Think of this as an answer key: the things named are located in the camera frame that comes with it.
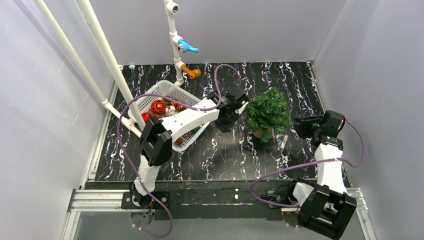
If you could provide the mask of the small green christmas tree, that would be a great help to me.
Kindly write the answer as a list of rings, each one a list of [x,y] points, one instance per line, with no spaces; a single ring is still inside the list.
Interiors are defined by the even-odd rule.
[[[285,95],[277,87],[249,100],[247,124],[262,143],[268,143],[273,134],[284,134],[291,123]]]

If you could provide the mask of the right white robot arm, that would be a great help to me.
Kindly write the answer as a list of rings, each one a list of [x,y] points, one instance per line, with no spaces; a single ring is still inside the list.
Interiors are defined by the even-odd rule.
[[[323,115],[296,117],[294,129],[302,139],[310,139],[316,147],[317,182],[292,182],[290,197],[297,201],[300,226],[332,240],[339,240],[357,208],[348,195],[342,175],[343,142],[338,138],[346,118],[327,110]]]

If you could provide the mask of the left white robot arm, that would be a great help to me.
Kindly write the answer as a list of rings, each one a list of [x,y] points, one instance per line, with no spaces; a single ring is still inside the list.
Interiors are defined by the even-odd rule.
[[[173,144],[187,132],[206,123],[213,123],[221,132],[232,128],[249,103],[246,94],[226,93],[222,99],[212,93],[199,103],[175,115],[157,119],[152,116],[142,131],[140,166],[133,185],[145,197],[154,192],[160,167],[172,156]]]

